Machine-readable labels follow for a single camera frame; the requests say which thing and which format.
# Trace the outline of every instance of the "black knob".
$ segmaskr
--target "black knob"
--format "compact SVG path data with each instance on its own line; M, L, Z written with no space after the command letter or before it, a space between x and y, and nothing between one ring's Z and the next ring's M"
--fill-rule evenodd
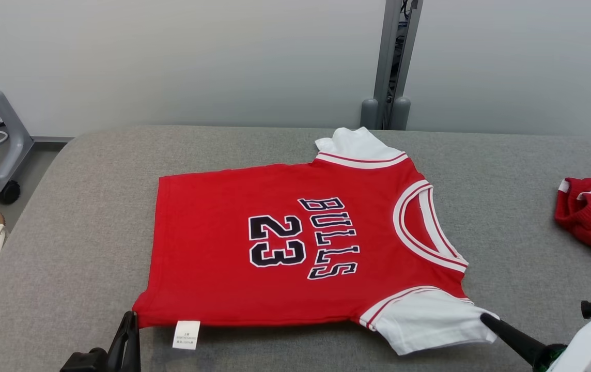
M583 313L583 318L585 318L585 319L591 318L591 302L582 301L581 302L581 312Z

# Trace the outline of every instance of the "gray fabric surface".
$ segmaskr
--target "gray fabric surface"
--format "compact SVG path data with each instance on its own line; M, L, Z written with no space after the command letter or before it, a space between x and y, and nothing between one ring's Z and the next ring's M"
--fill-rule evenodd
M310 162L332 130L138 127L79 137L57 156L0 256L0 370L55 371L74 351L107 348L145 289L157 179ZM564 177L591 177L591 139L375 132L435 186L449 240L470 262L479 306L542 342L586 321L591 250L553 222ZM352 323L203 328L196 351L173 329L144 329L142 366L176 370L528 370L503 342L397 357Z

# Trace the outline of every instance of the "black wheel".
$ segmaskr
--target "black wheel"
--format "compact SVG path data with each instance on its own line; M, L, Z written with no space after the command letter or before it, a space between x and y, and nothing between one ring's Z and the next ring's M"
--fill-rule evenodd
M0 192L0 203L12 204L20 197L20 185L16 181L9 181Z

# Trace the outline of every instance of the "care label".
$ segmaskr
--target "care label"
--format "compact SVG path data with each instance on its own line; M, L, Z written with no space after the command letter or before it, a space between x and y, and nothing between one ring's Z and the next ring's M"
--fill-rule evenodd
M194 350L197 347L200 323L198 320L182 320L176 323L172 348Z

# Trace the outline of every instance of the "white partition panel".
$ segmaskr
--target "white partition panel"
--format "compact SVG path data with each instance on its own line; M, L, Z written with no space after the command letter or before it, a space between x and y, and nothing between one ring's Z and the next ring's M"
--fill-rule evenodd
M33 136L355 127L385 0L0 0L0 90Z
M409 130L591 136L591 2L427 0Z

